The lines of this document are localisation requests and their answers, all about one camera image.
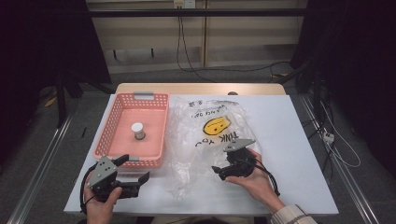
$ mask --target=clear plastic bag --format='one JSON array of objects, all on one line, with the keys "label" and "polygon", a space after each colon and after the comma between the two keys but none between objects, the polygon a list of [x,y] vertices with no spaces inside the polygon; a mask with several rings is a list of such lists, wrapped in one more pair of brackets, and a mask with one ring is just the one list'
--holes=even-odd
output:
[{"label": "clear plastic bag", "polygon": [[[223,149],[233,138],[256,139],[244,116],[237,102],[177,98],[165,132],[171,174],[167,187],[174,197],[182,200],[201,175],[217,176],[211,166],[229,165]],[[260,151],[257,142],[249,147]]]}]

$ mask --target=human hand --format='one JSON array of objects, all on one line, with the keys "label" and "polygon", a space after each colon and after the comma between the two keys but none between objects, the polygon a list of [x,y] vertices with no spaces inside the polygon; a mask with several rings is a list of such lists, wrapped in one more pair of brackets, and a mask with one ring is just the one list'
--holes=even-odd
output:
[{"label": "human hand", "polygon": [[[259,161],[257,165],[262,166],[260,164],[262,155],[251,148],[248,148],[248,150]],[[276,196],[268,174],[258,168],[254,168],[253,173],[247,177],[230,175],[225,181],[244,187],[251,197],[267,206],[272,214],[285,206]]]},{"label": "human hand", "polygon": [[113,217],[114,204],[117,203],[117,199],[122,193],[122,188],[117,187],[108,196],[105,203],[101,203],[96,200],[93,191],[87,186],[84,187],[84,199],[87,207],[87,223],[99,223],[107,224],[111,222]]}]

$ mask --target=pink plastic basket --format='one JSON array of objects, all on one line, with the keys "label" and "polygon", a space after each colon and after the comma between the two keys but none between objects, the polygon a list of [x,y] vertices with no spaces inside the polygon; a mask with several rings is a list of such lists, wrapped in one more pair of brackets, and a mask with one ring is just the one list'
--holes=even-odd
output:
[{"label": "pink plastic basket", "polygon": [[[133,161],[125,162],[123,168],[160,168],[169,94],[147,92],[118,93],[93,156],[100,160],[129,154]],[[140,122],[146,137],[136,140],[131,126]]]}]

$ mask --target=person's arm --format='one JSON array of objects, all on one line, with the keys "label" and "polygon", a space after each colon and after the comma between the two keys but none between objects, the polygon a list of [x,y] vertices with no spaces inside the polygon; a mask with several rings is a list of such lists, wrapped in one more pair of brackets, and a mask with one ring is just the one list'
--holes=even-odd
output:
[{"label": "person's arm", "polygon": [[108,196],[107,201],[101,203],[96,200],[93,191],[88,186],[85,186],[84,200],[87,206],[87,223],[109,224],[113,217],[114,204],[117,203],[117,199],[120,197],[121,193],[122,188],[115,188]]},{"label": "person's arm", "polygon": [[[259,153],[250,148],[249,151],[253,153],[259,162],[262,162],[262,156]],[[285,206],[276,196],[268,174],[258,168],[255,168],[253,173],[248,177],[228,176],[225,181],[244,187],[254,199],[264,204],[273,215],[271,222],[274,224],[316,223],[312,217],[308,216],[297,205]]]}]

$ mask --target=gray floor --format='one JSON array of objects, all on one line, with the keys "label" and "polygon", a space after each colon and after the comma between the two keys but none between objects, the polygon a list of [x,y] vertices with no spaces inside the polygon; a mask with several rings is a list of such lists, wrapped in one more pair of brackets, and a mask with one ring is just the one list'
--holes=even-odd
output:
[{"label": "gray floor", "polygon": [[[108,56],[106,57],[107,63],[117,63],[117,61],[110,62],[110,60],[113,60],[112,53],[108,54]],[[175,66],[174,61],[167,66]],[[228,66],[224,67],[224,69],[241,70],[260,67],[262,67],[262,64]],[[290,71],[286,64],[280,64],[273,68],[274,73],[287,73]],[[145,69],[141,67],[141,71],[134,72],[130,72],[129,67],[124,67],[124,69],[122,73],[111,75],[113,80],[112,87],[117,87],[122,82],[206,82],[192,72],[184,72],[179,69],[144,71]],[[265,83],[270,80],[269,69],[254,72],[211,70],[198,71],[197,73],[199,76],[211,78],[216,82]],[[95,90],[89,85],[81,84],[81,86],[84,90],[83,97],[81,99],[68,99],[67,101],[69,109],[73,105],[77,105],[76,112],[64,135],[64,140],[54,155],[53,162],[49,165],[49,170],[45,173],[40,189],[29,207],[25,223],[77,223],[82,219],[82,217],[65,214],[63,212],[64,205],[74,186],[75,178],[78,176],[95,135],[97,125],[106,108],[108,95]],[[305,124],[310,118],[301,101],[301,95],[296,93],[292,81],[285,84],[284,87],[295,106],[302,125]],[[0,223],[7,223],[19,199],[26,191],[29,180],[35,175],[35,170],[50,144],[50,139],[55,134],[57,125],[56,105],[44,107],[44,103],[46,103],[46,100],[42,101],[38,106],[35,116],[27,128],[27,132],[23,135],[20,144],[15,146],[15,153],[3,166],[3,173],[0,175]],[[378,222],[394,223],[394,220],[396,220],[396,213],[394,213],[396,211],[396,180],[371,155],[370,149],[364,140],[352,132],[352,127],[344,116],[342,108],[337,106],[336,101],[332,101],[332,110],[337,131],[356,149],[361,158],[360,167],[349,168],[348,170],[353,174],[361,187],[362,193],[373,207],[375,216],[379,220]],[[330,129],[329,124],[327,123],[326,125],[326,128]],[[315,130],[311,123],[305,126],[304,129],[307,135],[310,135]],[[356,163],[356,156],[351,152],[350,148],[339,139],[338,135],[335,137],[336,146],[343,159],[350,163]],[[321,140],[318,135],[314,135],[309,141],[321,166],[326,156]],[[330,164],[328,164],[324,175],[329,179],[331,175]],[[329,188],[340,214],[331,217],[316,217],[316,221],[322,223],[368,223],[363,220],[361,212],[357,209],[356,202],[350,196],[345,182],[335,168],[333,168],[333,175],[329,183]],[[115,216],[113,219],[113,223],[134,222],[134,217]]]}]

